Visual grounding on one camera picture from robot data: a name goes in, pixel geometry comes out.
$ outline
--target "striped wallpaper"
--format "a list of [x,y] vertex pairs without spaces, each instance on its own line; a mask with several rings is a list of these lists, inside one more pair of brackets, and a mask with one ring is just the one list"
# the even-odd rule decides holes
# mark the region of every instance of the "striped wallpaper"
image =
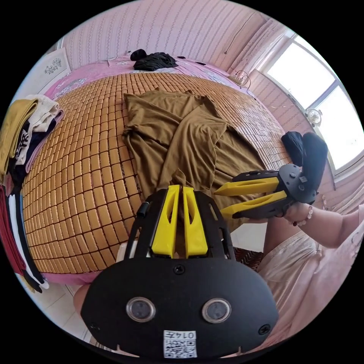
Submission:
[[138,0],[81,24],[62,46],[71,70],[143,48],[148,54],[166,52],[227,71],[269,19],[255,13],[241,29],[253,12],[225,0]]
[[[257,70],[253,71],[250,77],[249,89],[269,109],[285,132],[297,131],[305,134],[312,131],[311,125],[301,110],[292,104],[292,100],[274,82]],[[320,205],[320,196],[324,195],[327,207],[331,208],[350,196],[360,186],[363,179],[364,170],[362,168],[350,177],[336,183],[334,187],[333,177],[327,163],[319,188],[320,195],[316,200],[317,204]]]

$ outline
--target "sticker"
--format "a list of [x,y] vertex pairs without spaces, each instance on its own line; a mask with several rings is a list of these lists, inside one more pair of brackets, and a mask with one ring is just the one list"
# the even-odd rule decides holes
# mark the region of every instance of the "sticker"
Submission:
[[165,358],[196,358],[196,331],[163,332]]

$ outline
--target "window frame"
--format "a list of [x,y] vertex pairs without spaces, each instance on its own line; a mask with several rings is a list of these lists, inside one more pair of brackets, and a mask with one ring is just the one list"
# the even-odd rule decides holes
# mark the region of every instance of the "window frame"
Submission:
[[[300,43],[296,42],[295,38],[297,36],[298,36],[298,34],[296,34],[296,33],[293,33],[293,35],[291,35],[291,36],[288,33],[288,35],[286,36],[285,43],[279,48],[279,50],[272,52],[268,61],[260,67],[259,71],[262,74],[264,74],[265,77],[267,77],[273,83],[275,83],[280,89],[282,89],[282,91],[284,93],[286,93],[286,95],[294,102],[294,104],[297,105],[297,107],[301,110],[301,112],[303,114],[305,114],[306,110],[309,108],[317,108],[334,91],[334,89],[336,87],[341,88],[341,90],[344,92],[344,94],[350,101],[351,105],[355,109],[355,106],[354,106],[348,92],[346,91],[344,85],[342,84],[342,82],[340,81],[340,79],[338,78],[336,73],[330,67],[328,67],[324,62],[322,62],[322,60],[319,59],[315,54],[313,54],[311,51],[309,51],[307,48],[305,48]],[[278,61],[278,59],[281,57],[281,55],[288,49],[288,47],[291,44],[295,44],[295,45],[299,46],[300,48],[302,48],[304,51],[306,51],[316,61],[318,61],[320,64],[322,64],[331,73],[331,75],[335,78],[334,82],[328,87],[328,89],[326,89],[326,91],[321,96],[319,96],[314,102],[312,102],[312,104],[309,105],[309,107],[307,109],[304,109],[303,106],[295,99],[295,97],[283,85],[281,85],[277,80],[275,80],[272,76],[270,76],[268,74],[269,70],[273,67],[273,65]],[[318,136],[320,136],[322,139],[324,139],[318,128],[313,128],[313,130]],[[355,158],[353,158],[351,161],[349,161],[344,166],[342,166],[338,169],[336,169],[334,166],[330,152],[328,152],[328,162],[329,162],[329,165],[331,168],[331,172],[333,174],[334,182],[338,182],[339,180],[342,180],[344,177],[351,174],[351,172],[353,170],[357,169],[357,167],[359,165],[364,164],[364,149]]]

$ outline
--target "window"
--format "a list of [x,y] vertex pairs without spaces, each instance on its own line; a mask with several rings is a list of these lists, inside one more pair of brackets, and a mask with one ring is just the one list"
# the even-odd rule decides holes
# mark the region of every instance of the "window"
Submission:
[[264,73],[303,110],[322,112],[315,130],[328,146],[334,176],[364,160],[364,131],[358,114],[335,72],[309,43],[294,35]]

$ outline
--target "white tile floor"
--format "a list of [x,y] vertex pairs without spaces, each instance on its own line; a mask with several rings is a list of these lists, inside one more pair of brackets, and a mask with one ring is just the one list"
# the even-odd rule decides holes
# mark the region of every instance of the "white tile floor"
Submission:
[[43,289],[41,294],[29,291],[21,280],[20,283],[34,303],[53,323],[81,340],[90,341],[91,333],[73,306],[73,295],[78,289],[77,286],[50,283],[49,288]]
[[232,244],[237,248],[263,251],[267,224],[244,224],[231,233]]

